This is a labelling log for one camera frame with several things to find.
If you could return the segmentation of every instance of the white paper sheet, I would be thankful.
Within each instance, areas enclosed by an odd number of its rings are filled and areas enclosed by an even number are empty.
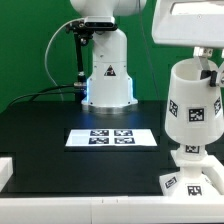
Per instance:
[[[157,146],[150,129],[71,130],[66,146]]]

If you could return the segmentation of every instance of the black cable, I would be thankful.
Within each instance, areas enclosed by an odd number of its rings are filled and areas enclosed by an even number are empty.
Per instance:
[[[148,47],[148,43],[147,43],[147,39],[146,39],[146,35],[145,35],[145,30],[144,30],[144,26],[143,26],[141,0],[139,0],[139,19],[140,19],[140,25],[141,25],[141,30],[142,30],[142,37],[143,37],[143,40],[144,40],[144,43],[145,43],[147,60],[148,60],[149,68],[151,70],[151,74],[152,74],[152,80],[153,80],[153,84],[154,84],[154,87],[155,87],[156,96],[157,96],[157,99],[160,100],[159,90],[158,90],[158,86],[157,86],[157,83],[156,83],[156,77],[155,77],[155,72],[154,72],[154,68],[153,68],[153,65],[152,65],[150,50],[149,50],[149,47]]]
[[[17,97],[16,99],[14,99],[13,101],[11,101],[7,107],[10,107],[12,106],[16,101],[18,100],[21,100],[23,98],[27,98],[27,97],[32,97],[32,96],[46,96],[46,95],[58,95],[58,94],[75,94],[76,91],[70,91],[70,92],[57,92],[57,93],[32,93],[32,94],[27,94],[27,95],[23,95],[23,96],[20,96],[20,97]]]
[[[29,101],[34,101],[39,96],[38,95],[39,93],[45,93],[45,92],[49,92],[49,91],[52,91],[52,90],[71,88],[71,87],[74,87],[74,84],[60,85],[60,86],[54,86],[54,87],[46,88],[46,89],[43,89],[43,90],[39,91],[36,95],[34,95],[32,98],[30,98]]]

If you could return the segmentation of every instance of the black table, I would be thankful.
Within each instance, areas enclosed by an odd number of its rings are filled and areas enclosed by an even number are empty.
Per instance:
[[[0,157],[14,174],[0,197],[162,195],[159,176],[175,172],[164,131],[166,102],[140,102],[120,115],[83,112],[75,102],[23,102],[0,115]],[[157,147],[65,147],[71,129],[151,129]],[[224,163],[224,138],[207,147]]]

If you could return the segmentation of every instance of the warning triangle label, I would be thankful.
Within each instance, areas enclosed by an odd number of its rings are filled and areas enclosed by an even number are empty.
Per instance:
[[[110,65],[110,67],[107,69],[104,76],[116,76],[116,73],[114,72],[113,67]]]

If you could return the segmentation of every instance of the green wall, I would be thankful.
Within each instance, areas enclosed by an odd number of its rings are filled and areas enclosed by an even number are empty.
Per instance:
[[[167,98],[170,69],[177,61],[192,57],[193,49],[158,46],[151,37],[155,0],[148,0],[142,13],[160,99]],[[0,111],[14,98],[52,86],[44,70],[44,53],[54,32],[78,18],[69,0],[2,1],[0,7]],[[116,18],[128,37],[128,72],[139,100],[156,100],[138,15]],[[86,74],[91,74],[91,45],[84,48]],[[58,84],[76,80],[72,34],[61,32],[49,54],[49,69]],[[41,100],[60,100],[41,97]]]

